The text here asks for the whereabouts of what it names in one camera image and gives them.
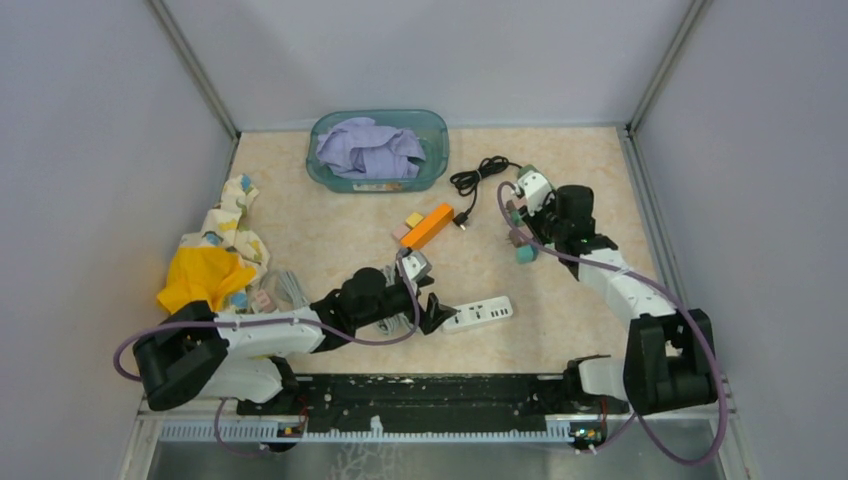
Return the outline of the teal usb plug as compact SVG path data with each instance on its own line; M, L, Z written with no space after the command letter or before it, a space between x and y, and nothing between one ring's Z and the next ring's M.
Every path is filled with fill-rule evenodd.
M533 245L525 244L515 250L515 259L518 264L529 264L538 258L539 252Z

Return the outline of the white power strip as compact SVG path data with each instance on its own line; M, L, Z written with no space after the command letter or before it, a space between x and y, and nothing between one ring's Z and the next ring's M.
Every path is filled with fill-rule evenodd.
M454 310L455 314L441 325L445 334L490 326L508 320L514 314L512 302L507 296L458 305Z

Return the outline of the orange power strip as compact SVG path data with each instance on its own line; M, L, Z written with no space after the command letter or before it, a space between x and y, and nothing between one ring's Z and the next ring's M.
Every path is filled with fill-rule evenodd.
M454 208L442 203L427 215L423 215L423 221L399 241L400 245L413 250L421 250L430 243L455 216Z

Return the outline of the green power strip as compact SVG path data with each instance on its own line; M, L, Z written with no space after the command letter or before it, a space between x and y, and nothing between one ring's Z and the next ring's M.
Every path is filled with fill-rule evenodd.
M524 165L519 169L519 171L517 173L517 178L521 179L525 175L535 174L537 172L538 172L538 170L532 164Z

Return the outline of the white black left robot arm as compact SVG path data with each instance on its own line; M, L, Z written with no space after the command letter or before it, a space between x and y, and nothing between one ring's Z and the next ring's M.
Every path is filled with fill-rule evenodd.
M168 411L198 398L220 397L292 411L300 388L284 371L292 354L314 354L359 343L357 331L402 315L411 333L428 335L456 314L429 294L432 278L395 268L394 279L362 268L338 289L310 305L284 313L226 314L193 301L134 338L132 354L149 408Z

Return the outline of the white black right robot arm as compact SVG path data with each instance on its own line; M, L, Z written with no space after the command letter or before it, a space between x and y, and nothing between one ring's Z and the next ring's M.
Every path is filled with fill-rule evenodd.
M707 359L713 351L709 317L699 309L684 311L633 277L618 245L597 232L593 207L591 188L567 185L527 196L520 210L532 238L558 252L574 278L628 328L623 358L595 355L569 362L565 403L588 412L608 396L649 415L717 401Z

